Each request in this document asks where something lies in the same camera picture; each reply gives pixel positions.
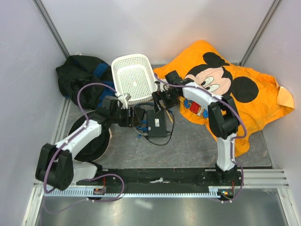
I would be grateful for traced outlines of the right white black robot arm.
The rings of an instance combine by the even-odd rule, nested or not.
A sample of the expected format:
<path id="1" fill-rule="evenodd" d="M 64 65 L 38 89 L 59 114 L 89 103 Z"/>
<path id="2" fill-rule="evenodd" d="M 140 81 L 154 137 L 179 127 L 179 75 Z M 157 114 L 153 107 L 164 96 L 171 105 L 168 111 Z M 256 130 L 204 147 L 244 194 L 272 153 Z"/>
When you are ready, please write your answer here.
<path id="1" fill-rule="evenodd" d="M 215 179 L 218 184 L 227 185 L 236 166 L 234 139 L 242 124 L 232 97 L 215 95 L 190 78 L 182 79 L 176 71 L 167 74 L 166 81 L 157 74 L 154 77 L 158 86 L 158 90 L 152 93 L 156 112 L 176 106 L 180 97 L 193 101 L 207 111 L 209 128 L 216 137 L 218 147 Z"/>

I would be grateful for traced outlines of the black network switch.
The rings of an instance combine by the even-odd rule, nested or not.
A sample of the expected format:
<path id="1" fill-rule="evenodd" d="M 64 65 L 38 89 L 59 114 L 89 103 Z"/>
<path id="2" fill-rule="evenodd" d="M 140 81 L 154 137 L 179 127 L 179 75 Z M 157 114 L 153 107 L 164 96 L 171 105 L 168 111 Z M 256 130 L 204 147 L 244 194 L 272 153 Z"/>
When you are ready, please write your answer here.
<path id="1" fill-rule="evenodd" d="M 147 129 L 149 138 L 162 138 L 167 136 L 165 113 L 147 110 Z"/>

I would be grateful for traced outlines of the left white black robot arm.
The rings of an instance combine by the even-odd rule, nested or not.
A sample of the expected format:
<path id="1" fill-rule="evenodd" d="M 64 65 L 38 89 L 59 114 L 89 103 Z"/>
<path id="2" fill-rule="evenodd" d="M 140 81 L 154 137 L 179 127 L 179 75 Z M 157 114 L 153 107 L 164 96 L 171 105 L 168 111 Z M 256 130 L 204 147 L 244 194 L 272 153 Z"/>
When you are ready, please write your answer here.
<path id="1" fill-rule="evenodd" d="M 105 97 L 101 107 L 86 115 L 82 125 L 68 137 L 54 145 L 46 143 L 42 146 L 35 178 L 59 190 L 80 180 L 99 185 L 103 181 L 103 173 L 98 171 L 100 166 L 92 160 L 79 161 L 77 155 L 87 149 L 89 143 L 109 137 L 112 124 L 135 127 L 139 123 L 135 108 L 128 106 L 126 100 Z"/>

